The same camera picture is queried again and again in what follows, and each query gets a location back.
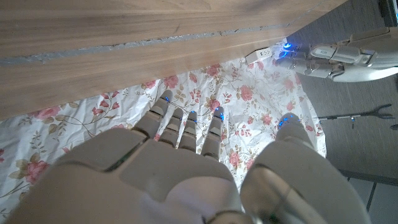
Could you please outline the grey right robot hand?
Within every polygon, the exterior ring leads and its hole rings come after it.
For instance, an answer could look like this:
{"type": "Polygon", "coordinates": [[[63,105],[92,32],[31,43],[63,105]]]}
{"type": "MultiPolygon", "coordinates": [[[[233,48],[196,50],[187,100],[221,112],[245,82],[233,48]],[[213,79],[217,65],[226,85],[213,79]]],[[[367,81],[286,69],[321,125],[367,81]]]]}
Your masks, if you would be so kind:
{"type": "Polygon", "coordinates": [[[241,186],[220,162],[223,108],[197,154],[197,114],[186,122],[165,91],[131,129],[110,129],[45,169],[8,223],[369,223],[347,179],[287,113],[241,186]]]}

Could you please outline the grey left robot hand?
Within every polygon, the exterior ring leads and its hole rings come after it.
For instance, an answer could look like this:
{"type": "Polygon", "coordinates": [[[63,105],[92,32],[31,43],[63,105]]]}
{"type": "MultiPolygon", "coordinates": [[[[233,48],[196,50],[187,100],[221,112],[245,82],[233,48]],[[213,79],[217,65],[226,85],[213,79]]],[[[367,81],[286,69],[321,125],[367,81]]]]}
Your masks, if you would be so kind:
{"type": "Polygon", "coordinates": [[[397,74],[397,27],[351,35],[335,44],[284,47],[276,64],[334,82],[368,82],[397,74]]]}

